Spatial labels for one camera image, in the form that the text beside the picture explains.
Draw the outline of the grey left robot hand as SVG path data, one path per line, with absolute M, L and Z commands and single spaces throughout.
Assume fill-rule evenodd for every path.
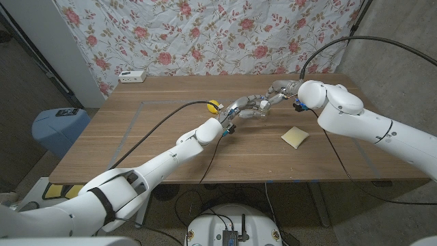
M 231 127 L 232 120 L 237 116 L 240 118 L 266 117 L 267 111 L 261 106 L 261 102 L 265 99 L 262 95 L 243 96 L 225 109 L 221 109 L 216 119 L 223 129 L 227 129 Z

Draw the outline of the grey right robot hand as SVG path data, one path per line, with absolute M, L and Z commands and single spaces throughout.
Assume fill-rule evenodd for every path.
M 264 99 L 260 102 L 263 112 L 267 112 L 271 106 L 283 100 L 297 96 L 302 81 L 276 80 L 268 88 Z

